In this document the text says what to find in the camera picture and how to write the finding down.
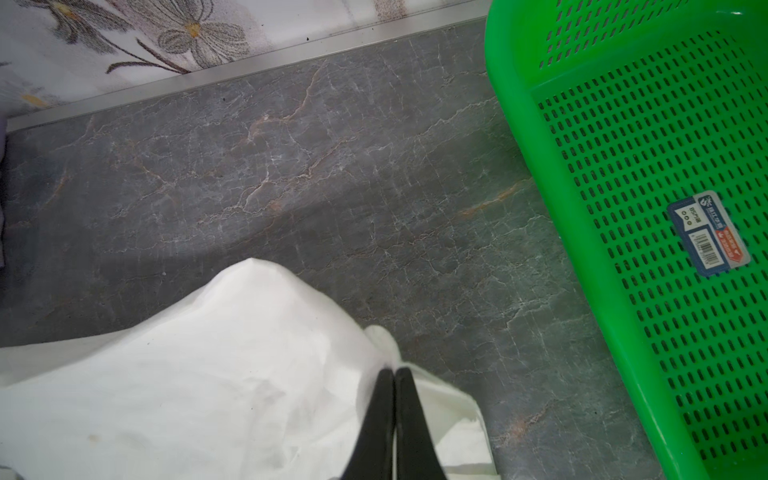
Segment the white t-shirt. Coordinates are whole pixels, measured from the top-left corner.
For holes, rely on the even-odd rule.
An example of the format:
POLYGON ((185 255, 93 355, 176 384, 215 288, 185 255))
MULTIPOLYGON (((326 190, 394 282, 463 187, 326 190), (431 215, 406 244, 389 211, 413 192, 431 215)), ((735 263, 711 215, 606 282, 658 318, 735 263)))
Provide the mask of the white t-shirt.
POLYGON ((475 399, 284 267, 248 259, 143 323, 1 352, 5 479, 342 479, 409 368, 447 479, 495 479, 475 399))

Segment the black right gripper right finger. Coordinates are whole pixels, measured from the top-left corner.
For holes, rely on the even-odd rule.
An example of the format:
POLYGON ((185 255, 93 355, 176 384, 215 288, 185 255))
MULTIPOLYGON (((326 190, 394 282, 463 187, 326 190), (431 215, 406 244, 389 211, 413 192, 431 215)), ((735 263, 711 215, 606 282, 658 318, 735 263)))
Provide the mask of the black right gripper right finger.
POLYGON ((396 371, 395 473, 400 480, 446 480, 430 436, 412 371, 396 371))

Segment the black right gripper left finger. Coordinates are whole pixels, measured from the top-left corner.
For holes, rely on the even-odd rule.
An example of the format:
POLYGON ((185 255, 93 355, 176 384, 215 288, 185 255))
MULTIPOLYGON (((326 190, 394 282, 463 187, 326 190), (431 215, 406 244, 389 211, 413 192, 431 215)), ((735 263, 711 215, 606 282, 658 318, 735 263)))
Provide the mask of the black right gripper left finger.
POLYGON ((390 480, 393 472, 395 385, 391 369, 378 373, 343 480, 390 480))

